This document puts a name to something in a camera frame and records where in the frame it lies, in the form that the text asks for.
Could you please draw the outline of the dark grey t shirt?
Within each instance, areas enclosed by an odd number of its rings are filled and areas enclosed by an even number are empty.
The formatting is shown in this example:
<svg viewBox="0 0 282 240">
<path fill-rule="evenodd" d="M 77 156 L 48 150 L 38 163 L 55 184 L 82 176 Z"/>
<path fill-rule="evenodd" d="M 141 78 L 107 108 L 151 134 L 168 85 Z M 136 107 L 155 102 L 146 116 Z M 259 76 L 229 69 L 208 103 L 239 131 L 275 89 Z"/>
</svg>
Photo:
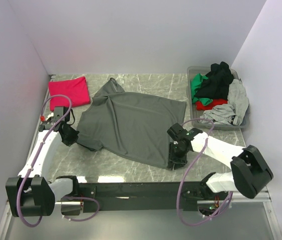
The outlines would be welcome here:
<svg viewBox="0 0 282 240">
<path fill-rule="evenodd" d="M 176 170 L 186 161 L 169 159 L 173 141 L 167 130 L 184 121 L 185 110 L 185 102 L 126 92 L 110 78 L 82 113 L 77 143 L 92 151 L 107 149 L 138 163 Z"/>
</svg>

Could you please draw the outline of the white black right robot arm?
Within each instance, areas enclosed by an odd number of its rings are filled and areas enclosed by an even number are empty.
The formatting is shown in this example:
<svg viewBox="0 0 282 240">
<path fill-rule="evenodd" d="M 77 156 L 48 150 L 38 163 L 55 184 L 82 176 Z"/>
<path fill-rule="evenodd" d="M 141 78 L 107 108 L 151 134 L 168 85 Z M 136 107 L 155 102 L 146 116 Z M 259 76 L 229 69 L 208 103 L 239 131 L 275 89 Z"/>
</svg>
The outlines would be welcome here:
<svg viewBox="0 0 282 240">
<path fill-rule="evenodd" d="M 197 128 L 185 130 L 177 123 L 167 133 L 173 140 L 169 147 L 169 159 L 172 163 L 183 166 L 187 162 L 187 153 L 197 152 L 230 169 L 226 173 L 212 172 L 200 182 L 200 193 L 207 200 L 220 192 L 239 192 L 244 197 L 253 199 L 273 179 L 270 167 L 253 145 L 232 145 Z"/>
</svg>

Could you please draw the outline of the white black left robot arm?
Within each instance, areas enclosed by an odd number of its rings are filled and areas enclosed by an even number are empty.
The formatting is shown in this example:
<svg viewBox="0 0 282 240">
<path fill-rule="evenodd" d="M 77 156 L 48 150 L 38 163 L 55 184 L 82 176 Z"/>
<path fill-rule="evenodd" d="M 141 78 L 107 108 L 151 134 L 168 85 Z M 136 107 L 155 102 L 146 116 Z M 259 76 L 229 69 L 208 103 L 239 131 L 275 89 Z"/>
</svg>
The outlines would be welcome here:
<svg viewBox="0 0 282 240">
<path fill-rule="evenodd" d="M 57 130 L 39 130 L 36 145 L 17 177 L 6 182 L 6 192 L 14 217 L 50 216 L 55 202 L 66 197 L 75 201 L 81 194 L 78 179 L 73 175 L 58 177 L 48 184 L 45 179 L 60 144 L 70 146 L 78 139 L 78 131 L 62 122 Z"/>
</svg>

